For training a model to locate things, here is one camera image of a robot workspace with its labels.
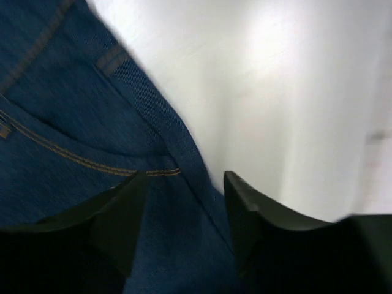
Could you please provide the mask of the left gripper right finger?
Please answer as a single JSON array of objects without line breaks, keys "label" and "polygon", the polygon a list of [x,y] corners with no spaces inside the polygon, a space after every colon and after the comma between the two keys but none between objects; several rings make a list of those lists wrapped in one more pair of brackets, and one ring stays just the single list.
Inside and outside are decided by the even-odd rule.
[{"label": "left gripper right finger", "polygon": [[329,223],[224,174],[225,204],[244,293],[390,293],[391,216]]}]

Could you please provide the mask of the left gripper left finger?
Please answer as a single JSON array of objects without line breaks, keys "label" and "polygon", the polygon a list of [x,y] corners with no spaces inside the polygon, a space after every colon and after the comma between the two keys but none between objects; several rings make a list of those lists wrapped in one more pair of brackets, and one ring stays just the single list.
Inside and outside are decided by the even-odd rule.
[{"label": "left gripper left finger", "polygon": [[2,293],[122,293],[147,198],[143,173],[35,224],[1,229]]}]

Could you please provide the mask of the dark blue denim trousers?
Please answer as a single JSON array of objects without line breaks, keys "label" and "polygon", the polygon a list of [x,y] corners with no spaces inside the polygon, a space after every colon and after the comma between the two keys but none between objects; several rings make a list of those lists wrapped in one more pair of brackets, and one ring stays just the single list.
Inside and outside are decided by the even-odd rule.
[{"label": "dark blue denim trousers", "polygon": [[149,178],[126,293],[238,293],[224,197],[181,118],[85,1],[1,2],[1,224]]}]

